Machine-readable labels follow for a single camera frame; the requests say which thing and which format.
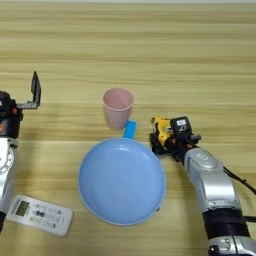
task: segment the wood grain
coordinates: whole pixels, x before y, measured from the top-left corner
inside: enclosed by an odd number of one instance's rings
[[[59,238],[6,222],[6,256],[141,256],[207,254],[196,198],[183,168],[162,160],[165,202],[133,227],[101,222],[77,190],[83,156],[110,131],[102,94],[135,95],[136,139],[148,145],[155,115],[188,115],[202,146],[256,185],[256,5],[0,3],[0,80],[19,101],[33,70],[42,107],[25,113],[17,193],[70,207],[70,233]],[[255,198],[236,184],[244,212]],[[249,226],[256,237],[255,225]]]

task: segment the blue object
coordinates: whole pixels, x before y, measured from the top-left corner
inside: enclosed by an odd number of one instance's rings
[[[160,207],[166,178],[147,147],[116,138],[97,144],[86,155],[78,185],[85,205],[98,218],[132,225],[147,220]]]
[[[128,121],[125,130],[124,130],[124,138],[133,139],[136,133],[137,123],[135,121]]]

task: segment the remote control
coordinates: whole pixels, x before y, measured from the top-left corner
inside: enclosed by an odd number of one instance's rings
[[[17,195],[10,206],[7,219],[55,235],[65,236],[73,218],[72,210],[59,205]]]

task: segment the blue plate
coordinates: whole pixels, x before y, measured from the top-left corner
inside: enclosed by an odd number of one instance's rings
[[[166,190],[164,170],[144,145],[130,139],[110,139],[93,147],[79,173],[80,194],[98,218],[132,225],[150,218]]]

